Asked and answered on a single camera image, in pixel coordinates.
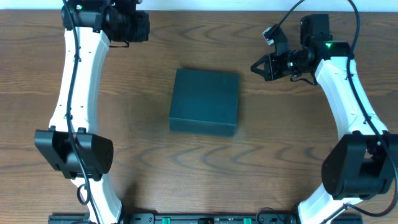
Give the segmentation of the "dark green box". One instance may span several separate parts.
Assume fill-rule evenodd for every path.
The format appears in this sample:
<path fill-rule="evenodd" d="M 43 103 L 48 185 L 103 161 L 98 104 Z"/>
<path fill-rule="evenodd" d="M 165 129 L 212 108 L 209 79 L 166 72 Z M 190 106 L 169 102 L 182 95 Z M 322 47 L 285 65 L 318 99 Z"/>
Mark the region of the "dark green box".
<path fill-rule="evenodd" d="M 239 74 L 178 69 L 169 113 L 172 131 L 233 136 L 238 123 Z"/>

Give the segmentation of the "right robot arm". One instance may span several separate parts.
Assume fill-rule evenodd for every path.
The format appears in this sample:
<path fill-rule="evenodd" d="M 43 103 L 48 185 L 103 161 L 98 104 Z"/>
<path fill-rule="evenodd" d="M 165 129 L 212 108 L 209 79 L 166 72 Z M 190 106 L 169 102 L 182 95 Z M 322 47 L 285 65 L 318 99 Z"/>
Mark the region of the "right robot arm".
<path fill-rule="evenodd" d="M 289 49 L 278 25 L 263 32 L 274 52 L 251 71 L 265 81 L 304 73 L 321 86 L 332 111 L 338 143 L 322 164 L 321 185 L 297 205 L 297 223 L 330 223 L 347 208 L 386 193 L 397 179 L 397 136 L 373 110 L 358 77 L 351 47 L 330 34 L 329 17 L 312 14 L 300 21 L 300 50 Z"/>

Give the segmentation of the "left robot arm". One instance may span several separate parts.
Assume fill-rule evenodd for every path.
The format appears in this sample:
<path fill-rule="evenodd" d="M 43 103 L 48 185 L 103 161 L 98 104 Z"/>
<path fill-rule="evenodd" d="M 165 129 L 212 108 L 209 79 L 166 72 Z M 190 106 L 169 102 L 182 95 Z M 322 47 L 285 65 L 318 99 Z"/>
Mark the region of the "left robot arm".
<path fill-rule="evenodd" d="M 55 111 L 46 130 L 35 132 L 34 144 L 52 169 L 77 188 L 88 207 L 82 218 L 56 216 L 57 222 L 129 223 L 109 171 L 113 142 L 98 134 L 98 95 L 106 55 L 149 38 L 149 16 L 138 0 L 63 3 L 65 63 Z"/>

